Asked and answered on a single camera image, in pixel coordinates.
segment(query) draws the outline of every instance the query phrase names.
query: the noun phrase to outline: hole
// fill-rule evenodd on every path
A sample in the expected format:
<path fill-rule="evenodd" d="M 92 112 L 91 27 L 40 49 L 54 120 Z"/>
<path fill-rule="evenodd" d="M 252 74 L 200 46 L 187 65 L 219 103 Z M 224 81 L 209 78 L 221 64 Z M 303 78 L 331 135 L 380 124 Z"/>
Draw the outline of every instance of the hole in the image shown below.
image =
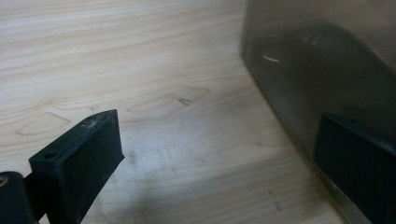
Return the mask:
<path fill-rule="evenodd" d="M 56 154 L 55 153 L 47 153 L 45 156 L 44 156 L 44 159 L 52 159 L 52 158 L 54 158 L 56 156 Z"/>
<path fill-rule="evenodd" d="M 8 182 L 8 177 L 0 176 L 0 188 L 3 187 Z"/>

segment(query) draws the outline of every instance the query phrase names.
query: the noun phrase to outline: black bracket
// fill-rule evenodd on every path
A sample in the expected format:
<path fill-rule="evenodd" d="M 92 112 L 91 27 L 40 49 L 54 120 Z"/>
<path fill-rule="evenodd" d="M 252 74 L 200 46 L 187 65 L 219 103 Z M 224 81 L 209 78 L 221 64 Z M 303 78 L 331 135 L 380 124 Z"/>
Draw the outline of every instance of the black bracket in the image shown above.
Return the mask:
<path fill-rule="evenodd" d="M 0 173 L 0 223 L 80 223 L 123 160 L 117 110 L 87 117 L 29 159 L 32 173 Z"/>

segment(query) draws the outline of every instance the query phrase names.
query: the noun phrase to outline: scratch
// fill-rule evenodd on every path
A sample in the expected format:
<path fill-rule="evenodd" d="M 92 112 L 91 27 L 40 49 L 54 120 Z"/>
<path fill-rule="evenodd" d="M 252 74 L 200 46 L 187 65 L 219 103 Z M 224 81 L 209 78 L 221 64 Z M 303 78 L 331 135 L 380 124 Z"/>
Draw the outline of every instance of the scratch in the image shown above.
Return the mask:
<path fill-rule="evenodd" d="M 278 59 L 273 59 L 273 58 L 270 58 L 270 57 L 268 57 L 268 56 L 262 56 L 264 59 L 266 59 L 266 60 L 268 60 L 268 61 L 271 61 L 271 62 L 274 62 L 274 63 L 280 63 L 280 60 L 278 60 Z"/>
<path fill-rule="evenodd" d="M 183 105 L 190 105 L 191 104 L 191 100 L 188 100 L 188 99 L 178 98 L 177 100 L 179 102 L 181 102 Z"/>

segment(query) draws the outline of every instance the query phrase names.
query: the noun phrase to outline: light wood surface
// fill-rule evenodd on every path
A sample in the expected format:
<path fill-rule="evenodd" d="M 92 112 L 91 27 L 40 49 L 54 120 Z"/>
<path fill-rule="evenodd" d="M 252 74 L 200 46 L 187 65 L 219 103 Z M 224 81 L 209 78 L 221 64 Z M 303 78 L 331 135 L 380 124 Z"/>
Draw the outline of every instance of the light wood surface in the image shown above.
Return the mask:
<path fill-rule="evenodd" d="M 0 170 L 116 108 L 126 158 L 83 223 L 343 223 L 240 60 L 245 6 L 1 1 Z"/>

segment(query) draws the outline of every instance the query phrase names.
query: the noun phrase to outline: wood grain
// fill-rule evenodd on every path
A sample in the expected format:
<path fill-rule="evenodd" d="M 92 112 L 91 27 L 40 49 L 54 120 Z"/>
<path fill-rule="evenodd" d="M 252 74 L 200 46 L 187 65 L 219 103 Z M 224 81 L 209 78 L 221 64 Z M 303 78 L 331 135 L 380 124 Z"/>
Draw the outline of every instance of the wood grain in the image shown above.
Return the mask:
<path fill-rule="evenodd" d="M 239 58 L 245 1 L 1 1 L 0 170 L 119 110 L 83 223 L 343 223 Z"/>

